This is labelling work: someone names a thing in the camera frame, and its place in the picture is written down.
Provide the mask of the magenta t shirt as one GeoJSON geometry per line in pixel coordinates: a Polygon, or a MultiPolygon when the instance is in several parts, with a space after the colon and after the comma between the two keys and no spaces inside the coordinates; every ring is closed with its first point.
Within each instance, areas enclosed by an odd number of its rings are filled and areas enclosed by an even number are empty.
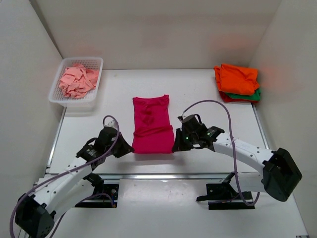
{"type": "Polygon", "coordinates": [[[132,99],[134,132],[132,147],[135,154],[171,154],[174,132],[170,124],[169,96],[132,99]]]}

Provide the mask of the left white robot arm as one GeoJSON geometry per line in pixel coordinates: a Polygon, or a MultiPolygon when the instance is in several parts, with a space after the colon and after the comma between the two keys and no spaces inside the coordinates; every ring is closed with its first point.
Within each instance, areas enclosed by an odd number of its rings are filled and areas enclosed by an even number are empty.
{"type": "Polygon", "coordinates": [[[104,180],[93,171],[108,156],[120,158],[133,151],[118,129],[105,126],[98,137],[88,140],[77,152],[64,172],[39,183],[19,198],[10,223],[33,238],[46,237],[56,220],[70,208],[102,195],[104,180]]]}

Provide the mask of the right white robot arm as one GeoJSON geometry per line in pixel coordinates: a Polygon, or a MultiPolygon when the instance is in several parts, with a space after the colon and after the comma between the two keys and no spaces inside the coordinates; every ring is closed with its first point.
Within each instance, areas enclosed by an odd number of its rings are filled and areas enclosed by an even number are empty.
{"type": "Polygon", "coordinates": [[[272,151],[231,139],[219,127],[207,128],[198,114],[179,116],[178,119],[182,127],[176,130],[173,152],[209,149],[254,169],[250,173],[231,172],[216,184],[218,195],[201,196],[198,201],[220,200],[222,194],[232,199],[239,192],[265,192],[275,200],[285,202],[303,177],[290,153],[283,148],[272,151]]]}

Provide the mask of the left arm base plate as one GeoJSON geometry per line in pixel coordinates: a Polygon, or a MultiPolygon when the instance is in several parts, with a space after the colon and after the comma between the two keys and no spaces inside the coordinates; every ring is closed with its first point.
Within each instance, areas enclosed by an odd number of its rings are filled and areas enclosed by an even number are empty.
{"type": "Polygon", "coordinates": [[[94,189],[92,195],[75,205],[76,208],[109,208],[117,207],[119,181],[107,181],[94,189]]]}

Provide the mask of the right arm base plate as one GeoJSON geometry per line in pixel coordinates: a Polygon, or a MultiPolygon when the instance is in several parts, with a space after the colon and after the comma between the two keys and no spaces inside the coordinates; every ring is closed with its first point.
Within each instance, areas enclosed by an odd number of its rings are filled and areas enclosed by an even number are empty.
{"type": "Polygon", "coordinates": [[[206,195],[198,196],[197,202],[208,202],[209,210],[253,210],[255,206],[247,206],[241,196],[230,185],[235,181],[234,173],[230,173],[223,181],[206,184],[206,195]]]}

